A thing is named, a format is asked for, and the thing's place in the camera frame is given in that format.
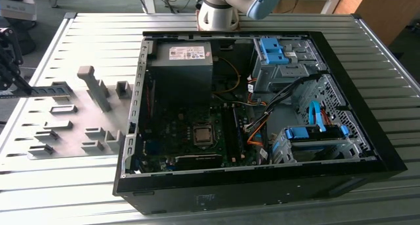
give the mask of floor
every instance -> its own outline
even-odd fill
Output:
[[[28,75],[37,67],[56,29],[67,12],[84,13],[139,13],[142,12],[138,0],[59,0],[59,8],[51,8],[48,0],[35,0],[37,6],[37,26],[29,31],[36,43],[36,50],[24,56],[24,67]],[[156,12],[168,13],[160,0],[155,0]],[[176,0],[171,5],[180,13],[195,11],[195,0]],[[390,45],[390,51],[404,53],[400,61],[416,80],[420,80],[420,34],[404,30]],[[17,99],[0,100],[0,121],[7,121],[15,109]]]

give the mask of black cable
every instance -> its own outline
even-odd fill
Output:
[[[170,7],[170,11],[171,11],[171,13],[172,13],[172,14],[175,14],[175,10],[174,10],[172,5],[170,4],[170,1],[168,1],[168,0],[164,0],[164,2],[166,2],[166,4],[167,4],[167,5],[168,5],[168,7]]]
[[[301,83],[308,82],[310,80],[317,80],[321,76],[322,74],[310,74],[308,77],[301,77],[293,83],[290,83],[270,99],[263,109],[263,114],[247,125],[246,128],[250,129],[259,122],[263,122],[263,120],[270,116],[271,112],[274,111],[274,106],[292,96],[293,90]]]
[[[296,0],[296,1],[294,1],[294,6],[293,6],[293,8],[292,8],[290,10],[282,12],[282,14],[283,14],[283,13],[287,13],[287,12],[292,12],[292,13],[293,13],[293,12],[294,12],[294,9],[296,9],[296,7],[297,7],[297,3],[298,3],[298,2],[300,2],[300,0]]]
[[[267,125],[265,124],[259,129],[261,139],[262,139],[262,148],[267,152],[266,164],[270,163],[271,158],[271,149],[269,148],[269,134],[267,134]]]
[[[227,90],[227,89],[229,89],[227,82],[225,82],[225,90]],[[241,101],[231,91],[227,92],[226,94],[230,94],[235,101]]]
[[[187,6],[189,6],[189,4],[190,4],[190,1],[191,1],[191,0],[189,0],[189,2],[186,3],[184,7],[179,10],[179,12],[180,12],[180,11],[183,11],[183,10],[186,9],[186,7],[187,7]]]
[[[144,13],[147,14],[147,13],[148,13],[148,10],[147,10],[147,6],[146,6],[143,0],[140,0],[140,3],[142,3],[143,11],[144,11]]]
[[[163,0],[160,0],[160,1],[163,1]],[[175,1],[178,1],[178,0],[168,0],[170,2],[175,2]],[[163,1],[164,3],[166,3],[166,1]]]

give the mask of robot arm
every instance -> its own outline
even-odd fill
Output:
[[[198,16],[202,30],[234,30],[235,9],[255,20],[263,19],[279,0],[205,0]]]

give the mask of slotted aluminum table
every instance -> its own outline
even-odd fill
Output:
[[[318,30],[329,41],[408,171],[370,183],[340,198],[143,216],[114,197],[116,155],[28,160],[25,152],[43,123],[21,99],[0,136],[0,221],[21,224],[419,224],[420,223],[420,98],[419,84],[360,19],[348,15],[245,16],[242,30]],[[80,63],[95,66],[104,83],[134,82],[143,31],[195,30],[194,14],[77,14],[63,20],[39,65],[32,85],[67,81]],[[51,100],[37,100],[51,106]],[[75,125],[84,119],[73,120]]]

